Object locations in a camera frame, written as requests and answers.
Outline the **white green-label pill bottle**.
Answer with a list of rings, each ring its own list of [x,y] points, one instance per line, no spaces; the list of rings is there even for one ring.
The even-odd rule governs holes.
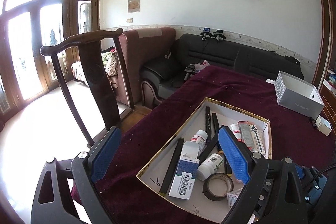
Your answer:
[[[205,181],[212,174],[218,171],[223,164],[223,157],[218,153],[211,154],[204,162],[198,166],[197,178],[201,181]]]

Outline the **black tape roll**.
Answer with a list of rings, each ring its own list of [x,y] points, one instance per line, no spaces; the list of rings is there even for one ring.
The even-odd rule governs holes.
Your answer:
[[[233,189],[232,179],[224,173],[212,174],[203,184],[203,194],[211,201],[224,200]]]

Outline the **blue white medicine box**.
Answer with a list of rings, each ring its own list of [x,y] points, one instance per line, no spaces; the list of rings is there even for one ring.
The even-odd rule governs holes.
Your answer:
[[[199,166],[199,146],[194,141],[186,141],[177,164],[169,196],[189,200],[195,184]]]

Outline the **black marker pink cap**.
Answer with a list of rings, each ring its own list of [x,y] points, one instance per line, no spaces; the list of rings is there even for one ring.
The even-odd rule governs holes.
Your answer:
[[[202,153],[199,155],[199,164],[204,162],[207,157],[210,155],[211,151],[215,148],[215,146],[218,143],[218,135],[215,134],[215,136],[211,139],[209,144],[206,146],[206,148],[202,151]]]

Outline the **small white grey box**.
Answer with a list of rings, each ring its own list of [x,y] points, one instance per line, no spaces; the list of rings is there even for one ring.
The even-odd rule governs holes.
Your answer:
[[[229,193],[227,193],[227,203],[228,203],[228,207],[232,208],[232,206],[235,204],[235,202],[237,201],[240,193],[242,192],[243,188],[238,188],[235,189]]]

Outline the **grey red medicine box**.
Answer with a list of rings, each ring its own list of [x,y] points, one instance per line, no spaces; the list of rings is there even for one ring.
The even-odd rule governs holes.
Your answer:
[[[239,121],[238,126],[241,132],[241,139],[251,152],[255,151],[255,143],[250,131],[249,124],[245,121]]]

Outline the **white orange tube bottle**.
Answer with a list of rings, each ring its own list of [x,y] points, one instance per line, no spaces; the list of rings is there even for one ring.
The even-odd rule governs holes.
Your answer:
[[[230,130],[232,131],[232,133],[234,134],[236,139],[238,139],[238,141],[242,141],[242,135],[241,135],[240,128],[239,128],[238,124],[236,124],[236,123],[231,124],[230,125]]]

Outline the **white gold-edged tray box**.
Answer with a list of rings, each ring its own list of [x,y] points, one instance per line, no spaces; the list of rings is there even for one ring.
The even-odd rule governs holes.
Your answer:
[[[272,157],[272,138],[269,120],[238,107],[231,106],[211,98],[205,98],[196,108],[196,110],[189,116],[185,123],[179,128],[179,130],[150,159],[150,161],[139,171],[136,176],[161,199],[164,199],[167,203],[171,203],[172,205],[178,207],[180,211],[187,211],[190,214],[194,214],[198,221],[206,220],[209,223],[221,223],[231,209],[228,207],[227,197],[221,201],[209,200],[203,194],[203,184],[205,181],[199,180],[197,176],[189,200],[183,200],[169,196],[169,191],[173,180],[169,186],[167,194],[165,196],[161,196],[159,194],[159,190],[161,188],[178,139],[183,138],[185,143],[186,141],[190,141],[192,136],[198,130],[206,131],[206,106],[210,108],[211,113],[212,138],[215,136],[212,113],[217,114],[219,127],[222,125],[230,127],[231,124],[238,124],[239,121],[245,121],[248,124],[252,123],[255,124],[264,135],[266,149],[266,156],[264,157],[266,159],[270,159]],[[220,149],[217,144],[211,151],[210,155],[213,153],[218,153],[220,150],[222,149]],[[243,188],[244,184],[235,177],[233,172],[230,178],[234,183],[233,190]]]

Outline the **black brown marker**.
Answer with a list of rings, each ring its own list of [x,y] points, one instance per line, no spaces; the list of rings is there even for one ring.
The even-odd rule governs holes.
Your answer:
[[[317,129],[317,124],[316,124],[315,120],[314,120],[313,118],[309,118],[309,120],[310,120],[312,126],[313,126],[315,129]]]

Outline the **black leather sofa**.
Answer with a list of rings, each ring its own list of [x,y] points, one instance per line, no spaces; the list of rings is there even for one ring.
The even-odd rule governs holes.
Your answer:
[[[261,80],[275,80],[279,71],[304,78],[294,57],[228,40],[203,40],[199,35],[184,34],[173,43],[167,57],[155,57],[141,67],[143,104],[150,109],[159,105],[184,84],[197,64],[209,64]]]

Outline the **wooden bed footboard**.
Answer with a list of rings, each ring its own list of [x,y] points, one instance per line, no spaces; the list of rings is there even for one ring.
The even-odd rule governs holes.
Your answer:
[[[324,80],[319,93],[325,105],[322,110],[323,116],[330,122],[332,131],[335,133],[335,93],[329,87],[327,80]]]

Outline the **black clamp device right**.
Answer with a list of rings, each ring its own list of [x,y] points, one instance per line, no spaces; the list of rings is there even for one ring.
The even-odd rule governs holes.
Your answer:
[[[212,35],[212,37],[213,37],[217,42],[226,39],[226,37],[225,37],[224,34],[223,34],[223,30],[216,30],[216,31],[213,32],[211,35]]]

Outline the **black clamp device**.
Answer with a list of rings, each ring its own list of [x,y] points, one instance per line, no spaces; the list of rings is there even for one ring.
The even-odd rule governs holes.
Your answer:
[[[213,32],[211,35],[212,35],[212,37],[213,37],[217,42],[226,39],[226,37],[225,37],[224,34],[223,34],[223,30],[216,30],[216,31]]]
[[[213,34],[211,33],[211,29],[210,28],[203,28],[203,31],[201,32],[201,36],[202,36],[202,40],[206,41],[207,38],[212,38]]]

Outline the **wooden door with glass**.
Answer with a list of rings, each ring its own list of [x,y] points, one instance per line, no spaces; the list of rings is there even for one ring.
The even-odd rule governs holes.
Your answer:
[[[99,0],[3,0],[1,3],[1,120],[57,87],[43,46],[98,30]]]

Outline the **small wall plaque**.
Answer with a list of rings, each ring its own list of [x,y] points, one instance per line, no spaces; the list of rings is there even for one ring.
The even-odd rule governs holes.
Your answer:
[[[128,0],[127,1],[127,12],[139,12],[140,11],[140,0]]]

